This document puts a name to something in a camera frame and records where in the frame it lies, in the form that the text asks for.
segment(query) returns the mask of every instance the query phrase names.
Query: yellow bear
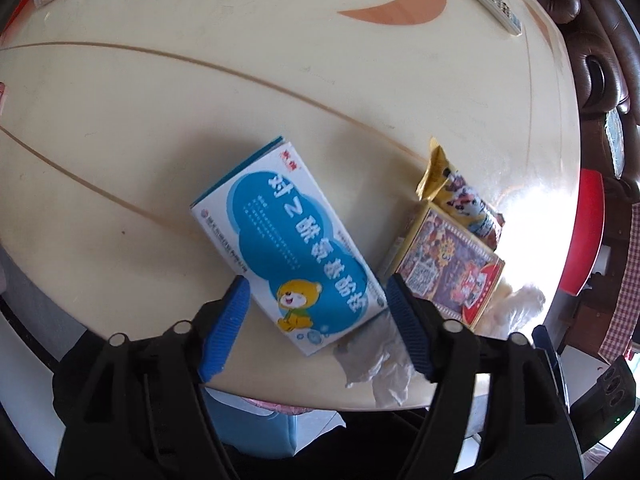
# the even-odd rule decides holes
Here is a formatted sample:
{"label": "yellow bear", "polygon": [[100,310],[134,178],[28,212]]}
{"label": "yellow bear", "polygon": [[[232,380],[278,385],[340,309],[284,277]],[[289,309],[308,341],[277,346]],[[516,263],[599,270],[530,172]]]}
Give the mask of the yellow bear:
{"label": "yellow bear", "polygon": [[278,320],[278,326],[284,332],[291,332],[297,328],[311,328],[314,322],[306,311],[316,304],[322,285],[307,280],[290,280],[280,286],[276,293],[278,306],[287,311]]}

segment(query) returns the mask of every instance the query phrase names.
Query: silver screw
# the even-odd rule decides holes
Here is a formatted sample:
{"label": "silver screw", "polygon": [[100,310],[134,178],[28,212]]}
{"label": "silver screw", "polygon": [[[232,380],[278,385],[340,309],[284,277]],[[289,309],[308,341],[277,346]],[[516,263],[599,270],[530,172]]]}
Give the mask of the silver screw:
{"label": "silver screw", "polygon": [[529,344],[529,340],[527,339],[527,336],[521,334],[520,332],[514,332],[509,336],[509,338],[514,343],[516,343],[516,345],[519,345],[519,346],[525,346]]}
{"label": "silver screw", "polygon": [[109,338],[109,344],[111,346],[120,346],[121,344],[123,344],[125,341],[127,340],[127,337],[124,334],[113,334],[110,338]]}
{"label": "silver screw", "polygon": [[179,321],[174,325],[174,332],[177,334],[186,334],[191,330],[191,321]]}
{"label": "silver screw", "polygon": [[458,333],[458,332],[462,332],[462,323],[460,323],[459,321],[456,321],[455,319],[447,319],[442,326],[444,327],[444,330],[446,330],[447,332],[453,332]]}

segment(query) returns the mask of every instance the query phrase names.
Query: checkered cloth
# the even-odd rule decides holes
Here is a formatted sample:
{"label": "checkered cloth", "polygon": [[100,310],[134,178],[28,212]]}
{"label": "checkered cloth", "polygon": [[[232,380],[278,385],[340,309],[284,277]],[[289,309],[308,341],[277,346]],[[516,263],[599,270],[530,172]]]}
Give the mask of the checkered cloth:
{"label": "checkered cloth", "polygon": [[626,352],[640,315],[640,203],[631,206],[631,237],[626,257],[625,275],[618,295],[616,310],[611,318],[598,354],[607,362]]}

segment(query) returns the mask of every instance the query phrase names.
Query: cream tabletop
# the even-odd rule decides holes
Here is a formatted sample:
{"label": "cream tabletop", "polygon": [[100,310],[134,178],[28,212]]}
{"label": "cream tabletop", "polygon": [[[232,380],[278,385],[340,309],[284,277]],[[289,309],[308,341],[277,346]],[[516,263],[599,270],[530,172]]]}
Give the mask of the cream tabletop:
{"label": "cream tabletop", "polygon": [[[559,31],[535,0],[505,1],[519,37],[476,0],[28,7],[0,50],[1,243],[94,332],[155,336],[231,282],[189,205],[257,148],[293,142],[375,269],[433,135],[506,218],[498,294],[533,283],[548,306],[574,224],[577,104]],[[252,305],[210,386],[374,408],[370,384],[344,383],[332,348],[305,358]],[[416,377],[405,407],[434,388]]]}

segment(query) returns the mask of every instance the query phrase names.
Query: red plastic chair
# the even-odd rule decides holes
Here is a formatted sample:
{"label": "red plastic chair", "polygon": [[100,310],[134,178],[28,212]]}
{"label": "red plastic chair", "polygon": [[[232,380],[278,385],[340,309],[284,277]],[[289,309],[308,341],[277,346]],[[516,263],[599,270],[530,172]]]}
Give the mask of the red plastic chair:
{"label": "red plastic chair", "polygon": [[587,282],[600,250],[604,231],[604,184],[602,175],[593,170],[580,170],[578,207],[574,234],[571,237],[558,288],[577,296]]}

